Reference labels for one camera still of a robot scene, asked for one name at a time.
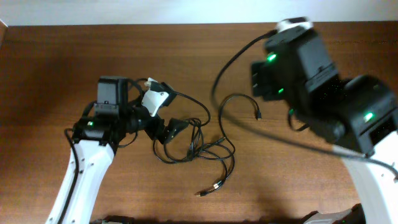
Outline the black cable gold plugs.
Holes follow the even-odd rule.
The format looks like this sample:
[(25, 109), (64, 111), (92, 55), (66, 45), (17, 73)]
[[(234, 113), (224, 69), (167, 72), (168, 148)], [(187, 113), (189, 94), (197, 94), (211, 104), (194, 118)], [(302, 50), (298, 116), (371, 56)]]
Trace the black cable gold plugs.
[[(221, 137), (218, 140), (215, 140), (211, 143), (202, 142), (200, 146), (198, 145), (198, 142), (199, 140), (202, 140), (204, 138), (203, 132), (201, 131), (200, 128), (195, 128), (195, 132), (193, 133), (193, 140), (188, 148), (186, 158), (189, 161), (192, 161), (194, 159), (204, 159), (206, 161), (220, 162), (223, 168), (223, 173), (221, 177), (216, 181), (214, 181), (211, 187), (198, 191), (195, 194), (195, 196), (197, 197), (204, 197), (218, 191), (220, 188), (222, 188), (222, 186), (224, 186), (225, 182), (228, 180), (228, 178), (234, 171), (234, 166), (235, 166), (234, 153), (236, 152), (236, 148), (229, 139), (229, 137), (227, 137), (222, 124), (220, 125), (220, 131), (221, 131)], [(214, 147), (225, 150), (227, 155), (225, 156), (217, 155), (216, 152), (213, 152), (211, 150)]]

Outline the black cable white-tipped plug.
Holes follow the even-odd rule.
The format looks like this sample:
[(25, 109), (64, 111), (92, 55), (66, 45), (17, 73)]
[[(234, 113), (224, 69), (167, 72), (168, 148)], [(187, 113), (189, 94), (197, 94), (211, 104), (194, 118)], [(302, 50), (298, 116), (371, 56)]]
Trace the black cable white-tipped plug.
[[(158, 160), (162, 161), (165, 164), (179, 164), (179, 163), (190, 162), (186, 158), (186, 156), (187, 156), (188, 148), (193, 140), (193, 133), (195, 132), (195, 128), (200, 128), (202, 131), (202, 127), (204, 126), (204, 124), (202, 123), (202, 121), (199, 118), (187, 118), (187, 119), (181, 119), (181, 120), (187, 121), (189, 123), (188, 126), (192, 127), (190, 142), (188, 143), (186, 154), (182, 158), (176, 158), (169, 153), (169, 150), (167, 149), (167, 145), (169, 143), (171, 143), (171, 141), (168, 144), (161, 144), (158, 140), (154, 140), (152, 142), (152, 150), (153, 150), (154, 155), (156, 156), (156, 158), (158, 158)], [(199, 140), (198, 145), (200, 146), (202, 142), (205, 143), (205, 138), (203, 138), (202, 140)]]

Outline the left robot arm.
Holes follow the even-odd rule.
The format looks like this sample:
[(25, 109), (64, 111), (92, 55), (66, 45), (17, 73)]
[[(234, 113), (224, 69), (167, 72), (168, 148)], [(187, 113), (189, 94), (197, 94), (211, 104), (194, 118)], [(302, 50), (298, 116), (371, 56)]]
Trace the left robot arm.
[(47, 223), (89, 223), (103, 177), (127, 134), (144, 131), (167, 144), (187, 127), (177, 119), (165, 125), (157, 114), (177, 96), (171, 86), (151, 78), (144, 85), (127, 77), (99, 78), (97, 99), (64, 131), (70, 159)]

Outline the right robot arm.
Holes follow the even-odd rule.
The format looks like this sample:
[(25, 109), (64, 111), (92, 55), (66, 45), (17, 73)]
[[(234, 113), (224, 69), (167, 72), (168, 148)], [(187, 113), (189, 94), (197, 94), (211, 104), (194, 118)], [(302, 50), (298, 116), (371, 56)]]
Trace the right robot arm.
[(344, 80), (306, 17), (280, 21), (266, 35), (267, 58), (251, 66), (252, 92), (284, 100), (290, 115), (333, 146), (360, 203), (313, 212), (303, 223), (397, 222), (397, 98), (370, 75)]

